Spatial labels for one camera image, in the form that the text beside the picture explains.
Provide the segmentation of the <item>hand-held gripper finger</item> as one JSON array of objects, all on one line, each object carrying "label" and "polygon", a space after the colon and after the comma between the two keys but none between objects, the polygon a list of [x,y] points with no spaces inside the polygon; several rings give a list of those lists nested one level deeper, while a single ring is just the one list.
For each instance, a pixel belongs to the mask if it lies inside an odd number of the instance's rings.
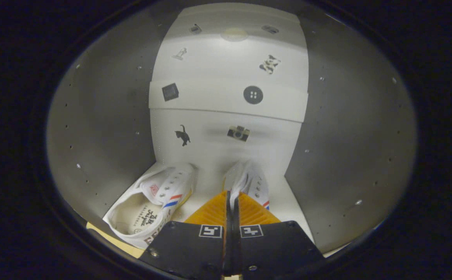
[{"label": "hand-held gripper finger", "polygon": [[296,221],[280,221],[245,193],[235,200],[232,263],[243,279],[307,279],[326,263]]},{"label": "hand-held gripper finger", "polygon": [[140,260],[166,278],[222,279],[227,255],[228,199],[223,191],[184,222],[167,222]]}]

